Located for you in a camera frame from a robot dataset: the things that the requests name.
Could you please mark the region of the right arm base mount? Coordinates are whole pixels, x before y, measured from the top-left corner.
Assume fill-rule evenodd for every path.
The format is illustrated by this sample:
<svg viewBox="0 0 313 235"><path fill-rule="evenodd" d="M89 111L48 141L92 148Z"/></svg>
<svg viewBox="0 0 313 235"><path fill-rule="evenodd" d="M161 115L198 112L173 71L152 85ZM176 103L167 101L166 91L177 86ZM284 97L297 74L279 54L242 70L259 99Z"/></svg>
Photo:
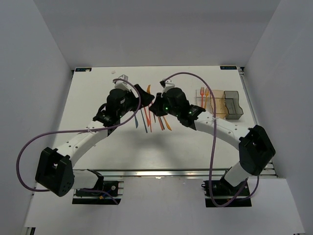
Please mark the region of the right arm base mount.
<svg viewBox="0 0 313 235"><path fill-rule="evenodd" d="M205 198L205 206L207 208L214 208L215 205L213 204L210 194L209 194L209 181L203 181L201 184L202 189L204 190L204 198ZM238 185L234 189L228 189L227 187L223 186L219 180L212 181L212 193L214 200L217 204L225 204L231 200L231 198L238 192L241 185ZM245 199L246 197L250 196L250 190L248 185L246 184L240 194L236 197L236 199L229 204L227 207L233 208L243 208L243 207L252 207L251 199Z"/></svg>

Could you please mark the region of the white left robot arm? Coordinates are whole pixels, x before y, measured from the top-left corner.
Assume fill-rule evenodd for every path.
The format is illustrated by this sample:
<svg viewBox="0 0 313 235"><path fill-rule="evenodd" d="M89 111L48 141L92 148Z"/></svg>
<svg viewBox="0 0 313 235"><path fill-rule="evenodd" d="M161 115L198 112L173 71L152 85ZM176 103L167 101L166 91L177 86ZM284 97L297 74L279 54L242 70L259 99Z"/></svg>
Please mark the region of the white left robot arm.
<svg viewBox="0 0 313 235"><path fill-rule="evenodd" d="M64 144L52 149L46 147L40 154L35 180L47 190L59 197L65 196L71 189L99 195L104 191L104 177L94 170L78 170L76 163L97 143L109 137L121 126L125 114L136 113L149 105L155 115L160 115L157 102L161 93L152 95L138 84L131 90L125 83L117 82L109 92L92 121L84 130Z"/></svg>

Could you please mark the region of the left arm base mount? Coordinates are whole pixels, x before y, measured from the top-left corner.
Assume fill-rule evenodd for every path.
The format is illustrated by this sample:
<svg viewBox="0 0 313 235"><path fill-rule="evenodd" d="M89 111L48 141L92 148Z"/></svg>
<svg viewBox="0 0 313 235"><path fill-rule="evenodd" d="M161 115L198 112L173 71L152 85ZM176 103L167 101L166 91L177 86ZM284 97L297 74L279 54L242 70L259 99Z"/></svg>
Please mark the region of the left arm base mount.
<svg viewBox="0 0 313 235"><path fill-rule="evenodd" d="M76 189L74 205L119 205L124 192L124 181L104 181L97 189Z"/></svg>

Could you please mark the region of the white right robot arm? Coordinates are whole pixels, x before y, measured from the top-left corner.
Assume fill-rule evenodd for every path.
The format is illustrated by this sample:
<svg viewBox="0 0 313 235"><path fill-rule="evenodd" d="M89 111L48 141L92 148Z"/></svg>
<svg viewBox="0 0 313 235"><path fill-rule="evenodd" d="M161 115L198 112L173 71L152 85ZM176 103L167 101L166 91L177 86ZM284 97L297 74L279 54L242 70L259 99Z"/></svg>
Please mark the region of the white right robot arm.
<svg viewBox="0 0 313 235"><path fill-rule="evenodd" d="M165 89L161 103L163 111L183 126L216 136L239 151L239 161L221 178L221 190L226 195L233 195L248 177L260 175L276 154L262 126L243 127L213 117L204 108L191 105L180 88Z"/></svg>

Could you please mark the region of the yellow plastic knife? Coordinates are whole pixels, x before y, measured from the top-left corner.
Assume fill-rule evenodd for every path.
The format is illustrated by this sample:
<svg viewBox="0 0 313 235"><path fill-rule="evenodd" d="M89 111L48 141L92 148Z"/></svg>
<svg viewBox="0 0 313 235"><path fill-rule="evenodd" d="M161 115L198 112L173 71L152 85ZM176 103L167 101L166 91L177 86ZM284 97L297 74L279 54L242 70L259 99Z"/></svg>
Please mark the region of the yellow plastic knife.
<svg viewBox="0 0 313 235"><path fill-rule="evenodd" d="M171 131L172 129L171 129L171 127L170 127L170 125L169 125L169 123L168 123L168 121L166 119L166 116L163 116L163 120L165 122L165 125L166 125L167 129Z"/></svg>

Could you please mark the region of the small yellow plastic fork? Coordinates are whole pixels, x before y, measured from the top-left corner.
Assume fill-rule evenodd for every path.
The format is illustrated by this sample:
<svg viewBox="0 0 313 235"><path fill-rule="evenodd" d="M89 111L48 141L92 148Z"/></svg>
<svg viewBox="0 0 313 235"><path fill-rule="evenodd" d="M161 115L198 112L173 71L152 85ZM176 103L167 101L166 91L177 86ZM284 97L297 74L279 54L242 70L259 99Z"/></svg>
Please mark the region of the small yellow plastic fork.
<svg viewBox="0 0 313 235"><path fill-rule="evenodd" d="M148 85L148 87L147 87L147 91L146 91L146 92L147 92L148 94L151 94L151 92L150 92L150 87L151 87L151 85Z"/></svg>

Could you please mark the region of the red-orange plastic fork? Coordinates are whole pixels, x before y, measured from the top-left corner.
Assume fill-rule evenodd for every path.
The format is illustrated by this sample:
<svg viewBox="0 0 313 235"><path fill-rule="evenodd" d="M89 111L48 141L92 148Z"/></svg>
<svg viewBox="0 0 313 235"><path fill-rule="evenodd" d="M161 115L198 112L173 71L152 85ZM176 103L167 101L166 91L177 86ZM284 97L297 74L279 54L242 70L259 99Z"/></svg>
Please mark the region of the red-orange plastic fork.
<svg viewBox="0 0 313 235"><path fill-rule="evenodd" d="M200 89L200 96L201 96L201 107L203 108L204 107L204 87L201 87Z"/></svg>

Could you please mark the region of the teal plastic knife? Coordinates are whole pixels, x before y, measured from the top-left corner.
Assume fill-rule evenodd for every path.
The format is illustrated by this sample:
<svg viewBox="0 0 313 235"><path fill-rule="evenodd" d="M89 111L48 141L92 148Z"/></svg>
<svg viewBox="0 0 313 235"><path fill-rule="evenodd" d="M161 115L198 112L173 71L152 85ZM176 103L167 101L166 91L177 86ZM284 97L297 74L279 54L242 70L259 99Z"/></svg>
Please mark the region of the teal plastic knife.
<svg viewBox="0 0 313 235"><path fill-rule="evenodd" d="M137 129L139 127L139 123L138 123L138 119L137 119L136 115L134 115L134 121L135 121L135 127Z"/></svg>

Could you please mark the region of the red-orange plastic knife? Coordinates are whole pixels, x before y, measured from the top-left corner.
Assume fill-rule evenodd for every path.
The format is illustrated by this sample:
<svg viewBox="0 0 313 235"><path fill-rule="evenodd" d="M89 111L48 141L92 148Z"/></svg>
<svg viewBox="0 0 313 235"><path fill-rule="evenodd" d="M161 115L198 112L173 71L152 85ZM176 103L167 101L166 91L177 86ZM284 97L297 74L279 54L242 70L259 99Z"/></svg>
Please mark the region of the red-orange plastic knife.
<svg viewBox="0 0 313 235"><path fill-rule="evenodd" d="M146 117L146 120L147 120L147 124L150 125L150 123L149 123L149 116L148 116L148 112L147 112L146 107L144 107L144 112L145 112L145 117Z"/></svg>

